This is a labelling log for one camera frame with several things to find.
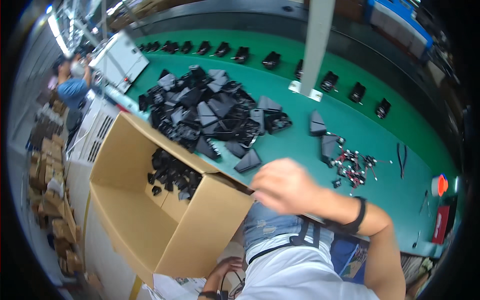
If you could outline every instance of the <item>blue shirt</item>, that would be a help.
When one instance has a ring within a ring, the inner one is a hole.
[[[78,108],[79,103],[85,98],[89,89],[85,79],[70,78],[57,86],[57,93],[66,106]]]

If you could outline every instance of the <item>denim shorts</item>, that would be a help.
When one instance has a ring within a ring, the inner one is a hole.
[[[300,233],[303,219],[299,216],[279,215],[273,210],[255,201],[250,208],[243,227],[243,247],[247,251],[250,247],[262,241],[269,240],[277,235],[286,233]],[[313,238],[313,224],[308,226],[307,236]],[[320,228],[320,241],[330,248],[334,233]]]

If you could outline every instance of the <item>white machine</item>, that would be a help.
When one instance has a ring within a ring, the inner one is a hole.
[[[109,84],[122,93],[129,89],[149,63],[123,30],[112,36],[105,45],[98,46],[93,55],[89,66],[101,72]]]
[[[92,90],[87,93],[87,98],[92,103],[66,156],[68,161],[91,167],[120,109],[101,99]]]

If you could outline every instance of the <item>yellow floor line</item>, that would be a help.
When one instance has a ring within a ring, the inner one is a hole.
[[[87,230],[87,218],[88,218],[88,208],[90,207],[90,192],[88,192],[87,205],[85,207],[85,216],[84,216],[84,229],[82,232],[82,254],[84,259],[84,273],[86,272],[86,263],[85,263],[85,234]]]
[[[133,282],[133,287],[132,291],[130,292],[130,297],[128,297],[128,300],[136,300],[138,296],[138,292],[140,291],[140,288],[142,287],[143,281],[138,277],[138,275],[135,277],[135,281]]]

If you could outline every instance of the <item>white t-shirt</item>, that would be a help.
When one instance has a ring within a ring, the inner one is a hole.
[[[295,234],[283,234],[252,246],[246,253],[248,262],[257,253],[284,245]],[[365,299],[378,297],[364,285],[343,281],[334,271],[328,245],[320,241],[319,249],[290,246],[256,258],[248,266],[243,292],[237,300],[291,299]]]

